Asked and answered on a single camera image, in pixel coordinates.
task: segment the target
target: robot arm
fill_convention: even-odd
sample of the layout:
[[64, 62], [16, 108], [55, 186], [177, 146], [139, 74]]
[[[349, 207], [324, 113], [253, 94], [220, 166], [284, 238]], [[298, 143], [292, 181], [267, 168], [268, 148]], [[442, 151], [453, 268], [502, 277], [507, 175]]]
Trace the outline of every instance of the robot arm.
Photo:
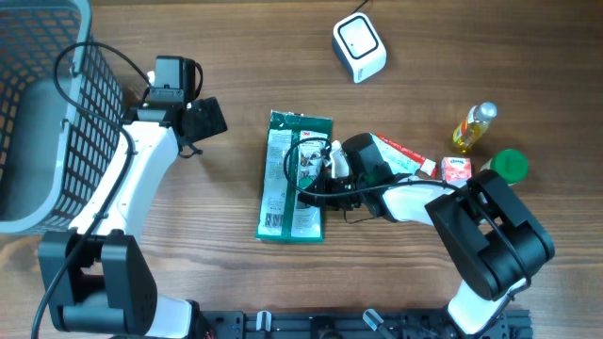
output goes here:
[[[182, 57], [159, 56], [147, 104], [131, 108], [125, 117], [124, 129], [134, 139], [136, 152], [104, 219], [50, 299], [49, 313], [58, 330], [161, 338], [205, 338], [210, 331], [195, 302], [157, 294], [139, 249], [144, 218], [163, 175], [183, 146], [200, 153], [192, 142], [226, 130], [215, 98], [193, 102], [201, 88], [201, 82], [194, 88], [195, 65]], [[120, 175], [128, 148], [125, 139], [120, 135], [105, 175], [70, 230], [44, 235], [39, 258], [46, 288]], [[95, 262], [102, 264], [103, 275], [81, 269]]]
[[[334, 142], [328, 165], [330, 178], [318, 178], [309, 187], [310, 193], [417, 182], [339, 198], [324, 199], [302, 192], [299, 199], [348, 210], [363, 203], [373, 217], [434, 226], [464, 279], [446, 308], [451, 326], [444, 326], [442, 331], [450, 337], [455, 333], [479, 336], [486, 331], [513, 296], [530, 287], [531, 276], [555, 254], [550, 235], [494, 171], [448, 183], [451, 186], [396, 174], [367, 134], [352, 137], [343, 145]], [[501, 223], [493, 226], [498, 230], [483, 234], [479, 226], [485, 218], [499, 219]]]

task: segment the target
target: white device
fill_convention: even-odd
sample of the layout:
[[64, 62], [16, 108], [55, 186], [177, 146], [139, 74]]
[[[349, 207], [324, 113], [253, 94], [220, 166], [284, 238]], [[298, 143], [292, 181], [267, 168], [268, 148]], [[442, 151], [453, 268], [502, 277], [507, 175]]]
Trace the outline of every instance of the white device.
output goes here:
[[335, 55], [356, 84], [385, 66], [385, 46], [364, 13], [353, 13], [337, 23], [332, 43]]

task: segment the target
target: green can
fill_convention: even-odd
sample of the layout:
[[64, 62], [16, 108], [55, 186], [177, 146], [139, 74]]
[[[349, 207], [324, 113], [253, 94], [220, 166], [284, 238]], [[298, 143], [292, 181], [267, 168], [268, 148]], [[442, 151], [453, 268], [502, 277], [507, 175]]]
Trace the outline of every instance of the green can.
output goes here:
[[530, 170], [530, 162], [518, 150], [504, 150], [495, 157], [488, 160], [481, 170], [494, 170], [509, 185], [517, 184], [522, 181]]

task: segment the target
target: small red box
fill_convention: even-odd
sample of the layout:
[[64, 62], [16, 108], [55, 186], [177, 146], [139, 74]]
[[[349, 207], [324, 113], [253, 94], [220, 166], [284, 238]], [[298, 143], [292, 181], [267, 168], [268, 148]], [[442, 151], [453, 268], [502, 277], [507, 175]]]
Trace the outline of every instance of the small red box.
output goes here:
[[467, 158], [445, 157], [442, 159], [442, 180], [447, 182], [471, 178], [471, 160]]

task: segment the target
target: green snack package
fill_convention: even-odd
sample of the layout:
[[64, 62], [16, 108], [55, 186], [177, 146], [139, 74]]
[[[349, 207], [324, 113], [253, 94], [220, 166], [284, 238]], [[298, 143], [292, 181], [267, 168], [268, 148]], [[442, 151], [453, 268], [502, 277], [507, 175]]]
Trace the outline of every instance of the green snack package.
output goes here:
[[[318, 207], [298, 202], [299, 192], [289, 185], [283, 161], [292, 144], [309, 137], [331, 138], [333, 121], [272, 111], [266, 150], [264, 193], [255, 237], [289, 243], [322, 242], [322, 214]], [[322, 168], [324, 141], [309, 141], [296, 148], [288, 160], [288, 173], [305, 188]]]

